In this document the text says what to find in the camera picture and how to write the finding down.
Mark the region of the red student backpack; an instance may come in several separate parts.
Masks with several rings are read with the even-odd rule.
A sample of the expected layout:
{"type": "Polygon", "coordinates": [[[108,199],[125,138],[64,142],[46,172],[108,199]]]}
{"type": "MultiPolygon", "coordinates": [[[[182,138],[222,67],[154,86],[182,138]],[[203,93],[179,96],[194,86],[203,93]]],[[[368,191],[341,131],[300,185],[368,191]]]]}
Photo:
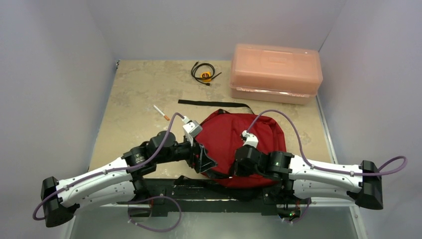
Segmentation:
{"type": "Polygon", "coordinates": [[[207,150],[208,156],[217,162],[217,166],[202,173],[210,181],[206,188],[233,197],[240,201],[249,201],[257,197],[263,187],[273,186],[275,181],[258,174],[238,177],[232,174],[235,151],[243,146],[241,134],[251,127],[251,132],[258,138],[257,149],[265,154],[287,150],[285,135],[279,124],[270,117],[249,113],[230,113],[226,108],[249,107],[243,103],[192,101],[179,99],[178,103],[194,106],[210,106],[219,109],[201,122],[203,130],[196,140],[207,150]]]}

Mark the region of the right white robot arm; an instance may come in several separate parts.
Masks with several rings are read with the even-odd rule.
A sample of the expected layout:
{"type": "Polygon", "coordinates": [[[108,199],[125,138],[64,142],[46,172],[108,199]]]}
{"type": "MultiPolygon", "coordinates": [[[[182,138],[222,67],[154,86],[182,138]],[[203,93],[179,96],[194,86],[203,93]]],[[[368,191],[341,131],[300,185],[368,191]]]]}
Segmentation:
{"type": "Polygon", "coordinates": [[[382,177],[372,161],[341,165],[314,160],[282,151],[268,154],[244,145],[234,155],[233,173],[246,177],[260,175],[280,182],[280,198],[287,203],[312,197],[339,198],[357,206],[383,209],[382,177]]]}

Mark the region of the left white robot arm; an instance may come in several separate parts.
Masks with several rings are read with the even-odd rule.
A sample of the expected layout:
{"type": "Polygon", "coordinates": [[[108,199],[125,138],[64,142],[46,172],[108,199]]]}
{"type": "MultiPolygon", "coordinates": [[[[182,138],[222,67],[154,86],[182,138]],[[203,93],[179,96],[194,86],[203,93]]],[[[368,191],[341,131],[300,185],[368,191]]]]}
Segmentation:
{"type": "Polygon", "coordinates": [[[197,173],[218,165],[195,139],[178,143],[173,133],[161,131],[116,160],[83,175],[42,182],[41,220],[52,228],[70,221],[75,213],[109,203],[144,203],[161,189],[149,189],[144,176],[158,164],[184,160],[197,173]]]}

